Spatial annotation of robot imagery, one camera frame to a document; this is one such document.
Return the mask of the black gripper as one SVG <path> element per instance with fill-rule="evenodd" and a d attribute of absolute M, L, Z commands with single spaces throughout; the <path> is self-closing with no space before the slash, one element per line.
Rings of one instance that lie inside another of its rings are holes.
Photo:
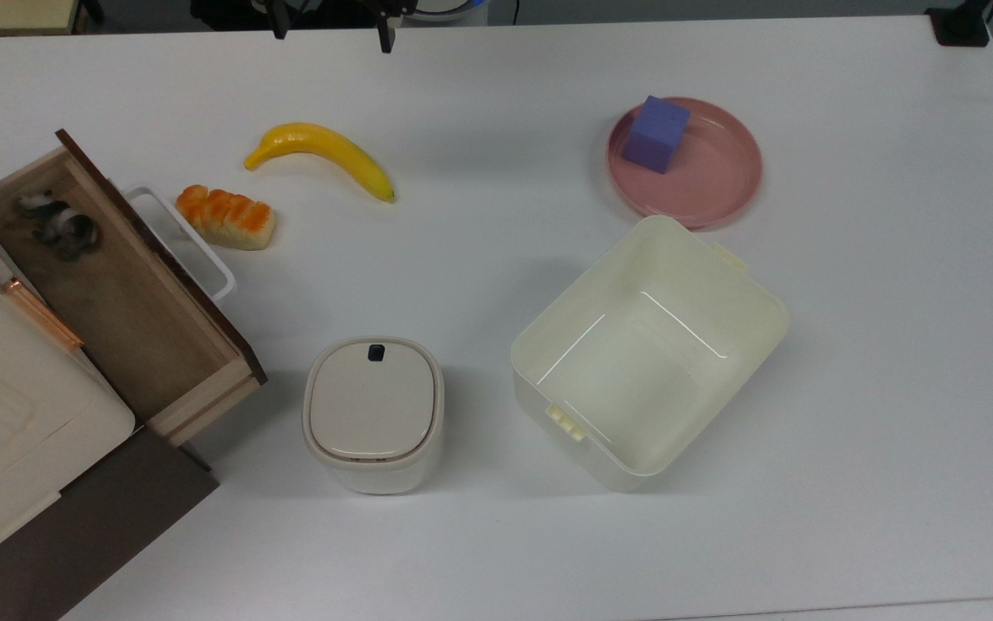
<path fill-rule="evenodd" d="M 253 1 L 253 8 L 265 12 L 271 1 Z M 377 21 L 380 50 L 385 54 L 393 51 L 396 41 L 396 28 L 393 19 L 412 16 L 416 12 L 417 1 L 272 1 L 283 7 L 270 7 L 270 28 L 276 40 L 284 40 L 291 28 L 288 9 L 304 12 L 313 11 L 315 17 L 336 21 Z"/>

